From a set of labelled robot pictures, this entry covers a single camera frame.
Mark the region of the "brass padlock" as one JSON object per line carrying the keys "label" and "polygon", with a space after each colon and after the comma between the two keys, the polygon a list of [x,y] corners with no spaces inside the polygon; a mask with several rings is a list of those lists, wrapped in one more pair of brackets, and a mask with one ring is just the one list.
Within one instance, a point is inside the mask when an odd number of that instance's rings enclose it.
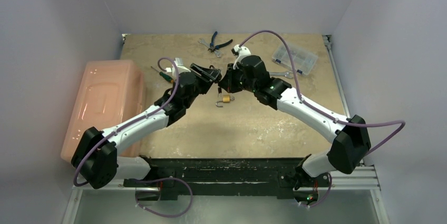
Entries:
{"label": "brass padlock", "polygon": [[235,97],[232,96],[232,95],[229,95],[229,94],[223,95],[223,96],[221,97],[221,100],[218,100],[218,101],[216,102],[216,107],[218,107],[218,108],[223,108],[223,104],[224,104],[224,103],[230,103],[230,102],[232,102],[232,101],[234,101],[234,100],[235,100]]}

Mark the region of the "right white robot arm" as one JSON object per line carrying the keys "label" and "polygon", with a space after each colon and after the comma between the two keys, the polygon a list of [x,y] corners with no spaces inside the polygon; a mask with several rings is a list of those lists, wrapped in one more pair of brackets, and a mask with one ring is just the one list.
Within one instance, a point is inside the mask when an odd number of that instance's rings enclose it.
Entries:
{"label": "right white robot arm", "polygon": [[262,59],[250,55],[236,64],[228,64],[219,87],[228,93],[248,91],[263,105],[289,114],[321,134],[331,147],[319,154],[308,155],[296,168],[297,181],[307,186],[327,172],[351,174],[369,152],[371,142],[362,117],[348,118],[297,94],[296,88],[282,79],[270,76]]}

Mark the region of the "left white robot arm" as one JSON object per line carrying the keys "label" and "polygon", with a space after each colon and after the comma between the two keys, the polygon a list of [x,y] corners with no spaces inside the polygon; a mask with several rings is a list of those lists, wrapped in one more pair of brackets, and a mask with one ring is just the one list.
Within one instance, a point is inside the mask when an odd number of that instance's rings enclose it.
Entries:
{"label": "left white robot arm", "polygon": [[84,131],[71,160],[75,186],[89,184],[99,189],[107,185],[118,171],[118,157],[124,150],[180,120],[197,96],[206,94],[222,78],[221,70],[214,66],[171,64],[160,71],[172,74],[172,87],[153,105],[118,125],[103,130],[93,126]]}

